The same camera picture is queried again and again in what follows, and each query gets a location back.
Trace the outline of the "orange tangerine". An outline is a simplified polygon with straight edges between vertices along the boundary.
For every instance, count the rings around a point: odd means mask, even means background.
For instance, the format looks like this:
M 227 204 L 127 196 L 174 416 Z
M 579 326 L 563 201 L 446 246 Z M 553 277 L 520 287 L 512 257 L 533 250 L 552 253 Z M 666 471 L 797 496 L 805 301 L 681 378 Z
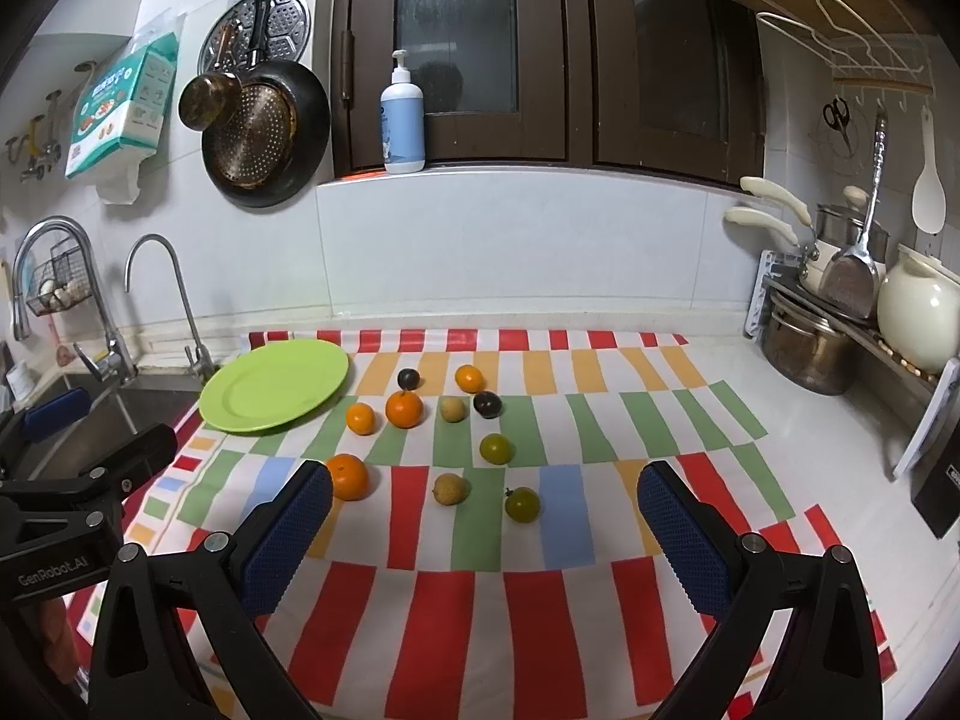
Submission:
M 370 492 L 368 466 L 356 455 L 334 455 L 325 462 L 325 468 L 331 473 L 334 496 L 338 500 L 361 500 Z

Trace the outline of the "small orange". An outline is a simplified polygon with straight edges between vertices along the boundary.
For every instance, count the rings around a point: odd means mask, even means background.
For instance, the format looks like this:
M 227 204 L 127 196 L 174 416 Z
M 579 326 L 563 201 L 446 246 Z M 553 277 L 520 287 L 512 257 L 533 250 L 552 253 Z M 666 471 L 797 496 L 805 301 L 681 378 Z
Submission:
M 471 395 L 480 394 L 487 388 L 487 381 L 483 372 L 473 364 L 462 364 L 462 366 L 457 367 L 454 372 L 454 382 L 457 383 L 457 387 L 462 392 Z
M 345 426 L 357 436 L 369 436 L 377 429 L 377 416 L 373 408 L 363 401 L 355 401 L 345 411 Z

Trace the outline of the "orange with green stem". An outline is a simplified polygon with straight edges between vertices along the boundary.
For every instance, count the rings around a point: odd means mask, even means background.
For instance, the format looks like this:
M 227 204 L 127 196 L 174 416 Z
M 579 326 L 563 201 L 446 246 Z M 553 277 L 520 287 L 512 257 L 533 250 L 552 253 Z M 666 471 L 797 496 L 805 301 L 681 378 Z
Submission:
M 387 398 L 384 415 L 398 429 L 412 429 L 423 419 L 423 400 L 412 390 L 397 390 Z

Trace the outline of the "dark plum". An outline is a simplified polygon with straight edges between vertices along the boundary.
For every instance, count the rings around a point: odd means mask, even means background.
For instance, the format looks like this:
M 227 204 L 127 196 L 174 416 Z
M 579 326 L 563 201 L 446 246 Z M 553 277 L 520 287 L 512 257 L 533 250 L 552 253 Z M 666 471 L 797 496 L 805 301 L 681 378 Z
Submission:
M 402 388 L 402 390 L 407 390 L 407 392 L 413 392 L 418 387 L 420 387 L 420 372 L 416 369 L 402 369 L 402 371 L 397 374 L 397 385 Z
M 494 419 L 498 418 L 503 411 L 503 400 L 500 395 L 490 390 L 483 390 L 473 395 L 472 406 L 483 419 Z

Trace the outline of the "yellow-brown longan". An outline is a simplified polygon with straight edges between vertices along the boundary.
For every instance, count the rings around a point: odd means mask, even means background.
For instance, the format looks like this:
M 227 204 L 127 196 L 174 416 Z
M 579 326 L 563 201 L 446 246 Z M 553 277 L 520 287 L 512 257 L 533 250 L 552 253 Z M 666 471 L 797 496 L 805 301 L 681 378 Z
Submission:
M 459 397 L 443 397 L 438 401 L 439 416 L 446 422 L 464 421 L 469 416 L 467 402 Z
M 459 505 L 469 497 L 470 486 L 462 476 L 443 473 L 434 480 L 433 497 L 439 505 Z

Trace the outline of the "green tomato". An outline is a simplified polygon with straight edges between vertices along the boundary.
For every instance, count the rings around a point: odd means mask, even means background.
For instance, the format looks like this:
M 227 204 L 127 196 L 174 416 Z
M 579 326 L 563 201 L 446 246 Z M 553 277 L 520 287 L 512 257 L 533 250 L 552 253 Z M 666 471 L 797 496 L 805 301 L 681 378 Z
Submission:
M 506 489 L 505 512 L 516 523 L 532 523 L 539 518 L 542 504 L 540 497 L 529 486 Z
M 478 445 L 480 457 L 490 465 L 503 466 L 514 458 L 514 445 L 503 434 L 488 434 Z

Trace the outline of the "steel sink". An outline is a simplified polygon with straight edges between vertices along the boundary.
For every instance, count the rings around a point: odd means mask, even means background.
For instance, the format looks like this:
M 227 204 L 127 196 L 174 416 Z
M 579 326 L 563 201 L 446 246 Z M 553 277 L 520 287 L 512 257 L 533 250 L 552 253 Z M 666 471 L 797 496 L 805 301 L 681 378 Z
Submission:
M 69 388 L 82 387 L 91 410 L 80 421 L 46 440 L 21 437 L 25 411 Z M 70 478 L 94 460 L 112 454 L 156 422 L 176 426 L 199 398 L 200 382 L 184 374 L 142 374 L 133 382 L 98 382 L 89 374 L 59 376 L 41 388 L 14 415 L 2 421 L 2 479 Z

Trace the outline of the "green plate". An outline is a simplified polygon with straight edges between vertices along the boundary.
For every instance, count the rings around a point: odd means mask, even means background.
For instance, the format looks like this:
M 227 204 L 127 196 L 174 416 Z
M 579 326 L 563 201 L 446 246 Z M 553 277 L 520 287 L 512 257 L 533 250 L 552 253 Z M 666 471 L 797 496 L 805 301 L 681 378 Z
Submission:
M 347 380 L 350 358 L 330 341 L 267 343 L 225 364 L 203 387 L 202 419 L 218 431 L 254 434 L 307 415 Z

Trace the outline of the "dish rack shelf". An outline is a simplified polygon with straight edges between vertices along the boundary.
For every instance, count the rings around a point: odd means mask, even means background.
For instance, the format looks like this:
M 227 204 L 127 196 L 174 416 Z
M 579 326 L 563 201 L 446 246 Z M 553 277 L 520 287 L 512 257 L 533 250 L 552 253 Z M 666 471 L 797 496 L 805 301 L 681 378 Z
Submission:
M 838 309 L 805 291 L 799 284 L 799 257 L 794 254 L 781 254 L 776 250 L 761 252 L 754 292 L 743 324 L 743 334 L 758 344 L 770 315 L 771 291 L 778 291 L 809 309 L 812 314 L 823 317 L 835 330 L 846 335 L 861 348 L 861 358 L 864 355 L 874 358 L 878 364 L 892 372 L 903 387 L 907 387 L 924 403 L 923 414 L 908 440 L 907 448 L 901 452 L 900 457 L 890 463 L 892 478 L 907 475 L 926 457 L 939 457 L 939 444 L 942 444 L 940 434 L 950 424 L 950 411 L 958 397 L 957 358 L 947 362 L 940 374 L 919 371 L 918 367 L 897 355 L 885 343 L 872 323 L 846 319 Z

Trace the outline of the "teal white bag box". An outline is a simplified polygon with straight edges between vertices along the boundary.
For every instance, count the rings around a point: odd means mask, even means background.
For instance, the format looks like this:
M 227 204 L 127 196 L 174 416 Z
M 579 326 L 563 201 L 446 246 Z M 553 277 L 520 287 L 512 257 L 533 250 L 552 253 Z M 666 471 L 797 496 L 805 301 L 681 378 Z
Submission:
M 178 59 L 179 36 L 155 34 L 83 91 L 70 127 L 69 181 L 91 185 L 105 205 L 139 198 L 140 167 L 158 151 Z

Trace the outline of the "steel stock pot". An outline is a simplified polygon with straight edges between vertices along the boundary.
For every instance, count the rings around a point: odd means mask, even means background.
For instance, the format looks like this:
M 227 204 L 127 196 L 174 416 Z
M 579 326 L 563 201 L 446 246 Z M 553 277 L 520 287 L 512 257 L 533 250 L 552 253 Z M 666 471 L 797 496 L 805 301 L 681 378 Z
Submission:
M 843 395 L 856 378 L 861 348 L 778 291 L 760 341 L 766 360 L 782 376 L 820 395 Z

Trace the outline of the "brass perforated strainer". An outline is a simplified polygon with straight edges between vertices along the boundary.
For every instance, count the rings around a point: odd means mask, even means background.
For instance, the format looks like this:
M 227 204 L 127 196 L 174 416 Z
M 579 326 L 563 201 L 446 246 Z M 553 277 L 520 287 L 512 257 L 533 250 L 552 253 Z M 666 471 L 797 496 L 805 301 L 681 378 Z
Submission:
M 278 86 L 244 85 L 233 114 L 203 134 L 206 172 L 224 192 L 252 192 L 286 163 L 293 133 L 293 109 Z

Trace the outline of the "metal spatula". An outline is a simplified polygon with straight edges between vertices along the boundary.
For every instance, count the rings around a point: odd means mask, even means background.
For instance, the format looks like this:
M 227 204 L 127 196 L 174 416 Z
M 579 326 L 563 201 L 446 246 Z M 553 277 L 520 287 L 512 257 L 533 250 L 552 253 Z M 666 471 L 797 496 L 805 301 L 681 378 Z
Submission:
M 866 216 L 862 222 L 859 238 L 853 245 L 841 249 L 833 255 L 823 273 L 820 296 L 850 317 L 867 320 L 872 316 L 877 299 L 878 276 L 877 262 L 869 250 L 875 210 L 878 205 L 878 192 L 884 176 L 885 154 L 889 134 L 889 116 L 882 103 L 875 111 L 874 146 L 872 147 L 872 185 Z

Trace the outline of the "white rice paddle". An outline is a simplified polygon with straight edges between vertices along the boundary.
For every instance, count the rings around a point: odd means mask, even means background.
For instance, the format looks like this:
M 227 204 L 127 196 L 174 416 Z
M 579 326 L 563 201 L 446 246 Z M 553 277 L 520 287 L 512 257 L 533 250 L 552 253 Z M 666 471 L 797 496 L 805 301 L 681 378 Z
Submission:
M 911 217 L 919 231 L 935 236 L 946 224 L 947 202 L 935 162 L 934 115 L 928 106 L 921 107 L 921 142 L 923 167 L 911 195 Z

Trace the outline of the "dark wooden window frame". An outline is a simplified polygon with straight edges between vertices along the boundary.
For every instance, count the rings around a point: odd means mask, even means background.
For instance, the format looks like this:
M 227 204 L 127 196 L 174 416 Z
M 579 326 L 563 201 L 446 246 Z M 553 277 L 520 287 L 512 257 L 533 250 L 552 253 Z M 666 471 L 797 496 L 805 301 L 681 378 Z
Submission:
M 542 163 L 732 187 L 763 166 L 754 14 L 732 0 L 332 0 L 334 164 L 384 163 L 395 62 L 430 164 Z

